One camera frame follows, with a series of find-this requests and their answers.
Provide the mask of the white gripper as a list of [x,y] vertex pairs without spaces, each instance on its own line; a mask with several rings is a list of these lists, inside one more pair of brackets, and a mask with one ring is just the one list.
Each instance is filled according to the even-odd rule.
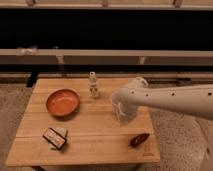
[[138,107],[127,105],[121,102],[113,105],[113,112],[115,113],[121,125],[127,125],[137,115]]

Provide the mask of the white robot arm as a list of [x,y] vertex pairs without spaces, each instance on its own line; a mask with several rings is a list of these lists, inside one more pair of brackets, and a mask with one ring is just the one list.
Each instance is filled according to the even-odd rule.
[[213,120],[213,84],[150,88],[143,77],[136,77],[111,95],[118,118],[132,119],[140,106]]

